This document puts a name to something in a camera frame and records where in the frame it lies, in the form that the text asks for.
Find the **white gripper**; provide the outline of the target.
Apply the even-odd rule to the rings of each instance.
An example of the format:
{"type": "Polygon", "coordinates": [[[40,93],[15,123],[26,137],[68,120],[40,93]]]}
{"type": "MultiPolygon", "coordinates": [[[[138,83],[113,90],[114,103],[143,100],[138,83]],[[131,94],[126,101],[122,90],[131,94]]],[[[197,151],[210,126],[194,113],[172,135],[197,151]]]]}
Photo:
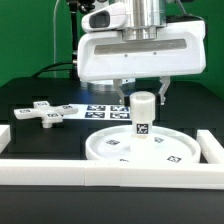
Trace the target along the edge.
{"type": "Polygon", "coordinates": [[[78,45],[78,76],[84,81],[114,80],[121,104],[130,103],[121,79],[162,76],[158,95],[163,105],[169,76],[199,74],[205,69],[204,38],[201,20],[169,23],[154,40],[125,42],[119,31],[92,32],[78,45]]]}

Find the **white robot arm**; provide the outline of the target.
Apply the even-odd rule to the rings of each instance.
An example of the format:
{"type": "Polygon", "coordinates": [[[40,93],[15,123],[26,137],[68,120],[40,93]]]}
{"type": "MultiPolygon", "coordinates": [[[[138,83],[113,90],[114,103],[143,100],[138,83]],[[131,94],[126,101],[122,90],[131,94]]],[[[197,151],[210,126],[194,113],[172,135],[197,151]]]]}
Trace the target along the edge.
{"type": "Polygon", "coordinates": [[[166,5],[180,0],[115,0],[82,18],[77,72],[84,82],[111,80],[121,102],[130,98],[124,79],[158,77],[164,95],[170,78],[199,74],[206,67],[203,18],[168,16],[166,5]]]}

